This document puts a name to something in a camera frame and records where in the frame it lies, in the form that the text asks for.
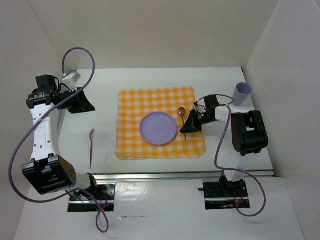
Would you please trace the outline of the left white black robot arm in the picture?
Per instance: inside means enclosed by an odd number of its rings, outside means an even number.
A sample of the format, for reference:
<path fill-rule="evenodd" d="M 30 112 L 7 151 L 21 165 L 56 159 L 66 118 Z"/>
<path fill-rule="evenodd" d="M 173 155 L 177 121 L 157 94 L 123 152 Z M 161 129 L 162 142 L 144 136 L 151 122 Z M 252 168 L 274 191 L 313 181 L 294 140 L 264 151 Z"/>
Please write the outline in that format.
<path fill-rule="evenodd" d="M 22 166 L 22 174 L 41 195 L 72 188 L 77 183 L 75 168 L 61 156 L 58 141 L 66 112 L 92 112 L 95 107 L 84 92 L 62 106 L 54 107 L 79 90 L 77 81 L 80 77 L 76 71 L 67 75 L 62 82 L 53 75 L 37 76 L 37 88 L 26 100 L 33 123 L 39 125 L 33 132 L 30 163 Z M 50 109 L 53 111 L 41 120 Z"/>

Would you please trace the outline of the copper spoon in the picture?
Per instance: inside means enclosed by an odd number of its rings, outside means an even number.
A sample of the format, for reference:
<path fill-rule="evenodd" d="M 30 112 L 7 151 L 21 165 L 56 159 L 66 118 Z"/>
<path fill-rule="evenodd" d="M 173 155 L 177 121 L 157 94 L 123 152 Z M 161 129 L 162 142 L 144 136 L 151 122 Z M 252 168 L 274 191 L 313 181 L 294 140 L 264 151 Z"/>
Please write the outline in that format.
<path fill-rule="evenodd" d="M 184 117 L 185 117 L 185 114 L 186 114 L 186 109 L 184 107 L 179 107 L 178 110 L 177 110 L 177 114 L 181 117 L 182 125 L 184 126 L 184 124 L 185 124 Z"/>

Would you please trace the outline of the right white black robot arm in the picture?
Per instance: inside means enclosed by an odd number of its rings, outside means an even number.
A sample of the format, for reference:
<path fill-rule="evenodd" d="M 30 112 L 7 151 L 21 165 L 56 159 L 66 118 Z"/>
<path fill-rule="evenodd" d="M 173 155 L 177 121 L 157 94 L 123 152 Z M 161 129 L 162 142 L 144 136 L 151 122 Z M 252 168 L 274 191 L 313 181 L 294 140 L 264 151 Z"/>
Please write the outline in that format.
<path fill-rule="evenodd" d="M 230 103 L 220 104 L 218 97 L 230 99 Z M 218 143 L 214 165 L 221 170 L 218 190 L 223 196 L 230 196 L 236 188 L 241 188 L 244 175 L 247 173 L 246 156 L 259 154 L 269 143 L 267 131 L 260 111 L 240 112 L 230 105 L 235 99 L 221 94 L 211 94 L 201 98 L 204 100 L 204 111 L 198 110 L 199 102 L 193 103 L 188 119 L 180 129 L 182 134 L 201 132 L 203 125 L 217 121 L 225 122 L 225 128 Z M 218 156 L 228 129 L 231 129 L 231 141 L 235 150 L 231 163 L 226 167 L 218 165 Z"/>

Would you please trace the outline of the purple plastic plate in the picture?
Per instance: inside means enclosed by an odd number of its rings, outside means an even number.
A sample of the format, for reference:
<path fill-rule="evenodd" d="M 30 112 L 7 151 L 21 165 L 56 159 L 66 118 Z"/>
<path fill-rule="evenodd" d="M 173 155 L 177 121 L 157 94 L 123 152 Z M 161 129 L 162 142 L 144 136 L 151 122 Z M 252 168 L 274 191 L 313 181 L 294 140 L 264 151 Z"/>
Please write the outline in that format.
<path fill-rule="evenodd" d="M 162 146 L 169 144 L 176 137 L 178 125 L 171 115 L 156 111 L 147 114 L 141 120 L 139 131 L 147 143 Z"/>

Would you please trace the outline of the yellow white checkered cloth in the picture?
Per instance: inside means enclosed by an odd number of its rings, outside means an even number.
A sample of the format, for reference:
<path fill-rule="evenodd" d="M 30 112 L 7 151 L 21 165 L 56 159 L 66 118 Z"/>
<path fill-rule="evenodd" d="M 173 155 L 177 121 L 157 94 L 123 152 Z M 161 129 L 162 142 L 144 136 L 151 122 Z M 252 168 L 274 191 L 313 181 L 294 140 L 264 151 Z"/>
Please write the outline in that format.
<path fill-rule="evenodd" d="M 121 90 L 118 94 L 116 156 L 120 160 L 199 158 L 206 151 L 204 133 L 177 133 L 172 142 L 156 146 L 140 133 L 142 119 L 153 112 L 164 112 L 183 126 L 180 107 L 192 109 L 196 101 L 192 86 Z"/>

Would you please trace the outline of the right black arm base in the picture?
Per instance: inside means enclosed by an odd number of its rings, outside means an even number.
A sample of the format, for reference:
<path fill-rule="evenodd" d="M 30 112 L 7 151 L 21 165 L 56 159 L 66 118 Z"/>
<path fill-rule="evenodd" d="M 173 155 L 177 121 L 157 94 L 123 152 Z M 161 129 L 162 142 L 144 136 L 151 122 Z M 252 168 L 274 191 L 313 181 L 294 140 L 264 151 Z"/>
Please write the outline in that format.
<path fill-rule="evenodd" d="M 235 209 L 239 204 L 239 209 L 250 208 L 250 200 L 245 181 L 227 181 L 221 175 L 218 181 L 203 182 L 198 189 L 203 193 L 206 210 Z"/>

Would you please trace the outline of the copper fork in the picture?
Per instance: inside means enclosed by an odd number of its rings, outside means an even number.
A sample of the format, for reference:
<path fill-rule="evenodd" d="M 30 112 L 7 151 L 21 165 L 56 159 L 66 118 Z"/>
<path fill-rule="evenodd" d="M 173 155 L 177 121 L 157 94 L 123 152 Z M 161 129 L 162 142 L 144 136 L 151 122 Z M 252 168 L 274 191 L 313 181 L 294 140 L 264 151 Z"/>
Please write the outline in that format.
<path fill-rule="evenodd" d="M 93 137 L 94 137 L 95 129 L 93 128 L 89 134 L 89 140 L 90 140 L 90 158 L 89 158 L 89 168 L 92 168 L 92 162 L 93 162 Z"/>

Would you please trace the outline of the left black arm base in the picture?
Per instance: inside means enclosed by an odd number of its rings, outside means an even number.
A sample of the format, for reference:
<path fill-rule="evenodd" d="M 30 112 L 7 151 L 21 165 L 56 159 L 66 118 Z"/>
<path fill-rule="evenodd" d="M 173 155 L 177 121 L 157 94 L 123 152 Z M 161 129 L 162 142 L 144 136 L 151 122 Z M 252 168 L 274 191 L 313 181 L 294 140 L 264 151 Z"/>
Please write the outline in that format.
<path fill-rule="evenodd" d="M 104 212 L 113 212 L 115 208 L 115 183 L 98 184 L 92 174 L 89 175 L 90 186 L 85 188 L 96 201 Z M 69 197 L 68 213 L 87 213 L 98 212 L 99 208 L 95 201 L 87 193 L 80 191 L 80 193 L 72 193 Z"/>

